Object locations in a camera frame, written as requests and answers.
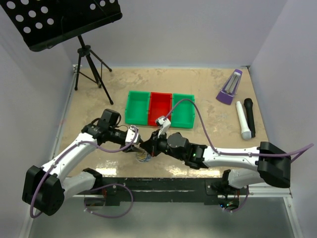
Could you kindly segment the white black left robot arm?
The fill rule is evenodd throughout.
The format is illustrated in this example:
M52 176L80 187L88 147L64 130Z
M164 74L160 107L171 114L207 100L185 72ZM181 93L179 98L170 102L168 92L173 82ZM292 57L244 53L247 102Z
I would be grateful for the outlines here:
M22 201L30 205L30 216L37 209L48 216L55 214L65 200L83 191L98 194L103 188L102 175L85 169L79 175L69 173L90 153L100 149L107 153L127 151L139 144L137 126L119 130L119 112L105 109L101 117L83 127L75 140L44 165L30 167L25 176Z

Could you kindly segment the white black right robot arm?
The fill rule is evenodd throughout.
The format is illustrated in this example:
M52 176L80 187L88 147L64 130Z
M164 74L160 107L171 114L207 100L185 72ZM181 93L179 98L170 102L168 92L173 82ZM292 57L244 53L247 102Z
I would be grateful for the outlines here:
M227 195L262 182L278 188L290 187L291 158L270 142L245 149L213 149L191 143L179 132L166 136L155 131L140 147L152 157L164 153L196 170L228 167L217 185Z

